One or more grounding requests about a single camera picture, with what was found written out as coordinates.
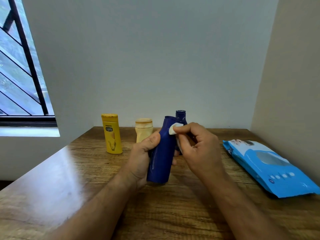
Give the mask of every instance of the yellow lotion bottle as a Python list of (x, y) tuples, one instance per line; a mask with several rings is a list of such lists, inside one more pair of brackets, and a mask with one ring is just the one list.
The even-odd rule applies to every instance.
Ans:
[(140, 118), (136, 120), (137, 143), (141, 142), (153, 132), (152, 119)]
[(111, 154), (121, 154), (122, 146), (118, 115), (115, 113), (103, 113), (101, 118), (106, 138), (106, 151)]

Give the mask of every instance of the wet wipes package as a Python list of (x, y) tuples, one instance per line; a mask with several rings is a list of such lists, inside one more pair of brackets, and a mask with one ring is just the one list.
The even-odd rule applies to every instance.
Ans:
[(300, 169), (256, 141), (223, 141), (223, 146), (267, 191), (279, 198), (320, 194), (320, 188)]

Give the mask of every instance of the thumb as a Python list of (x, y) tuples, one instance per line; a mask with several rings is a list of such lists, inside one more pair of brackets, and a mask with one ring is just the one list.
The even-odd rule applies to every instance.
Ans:
[(186, 135), (184, 134), (179, 134), (179, 142), (180, 142), (180, 146), (182, 149), (182, 154), (189, 154), (191, 153), (191, 150), (193, 149), (192, 146), (190, 145), (190, 142), (188, 140), (188, 138), (186, 137)]
[(160, 143), (161, 136), (158, 132), (154, 132), (149, 137), (140, 142), (140, 148), (145, 152), (154, 149)]

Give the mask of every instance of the window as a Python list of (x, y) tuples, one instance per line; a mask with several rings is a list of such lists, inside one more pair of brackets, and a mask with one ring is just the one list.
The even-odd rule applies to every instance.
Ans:
[(0, 0), (0, 126), (57, 126), (21, 0)]

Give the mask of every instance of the forearm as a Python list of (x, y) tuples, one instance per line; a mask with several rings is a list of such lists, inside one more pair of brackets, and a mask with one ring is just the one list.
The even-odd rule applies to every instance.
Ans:
[(227, 173), (204, 182), (237, 240), (290, 239), (239, 189)]
[(121, 170), (94, 198), (56, 229), (49, 239), (110, 239), (135, 188), (126, 172)]

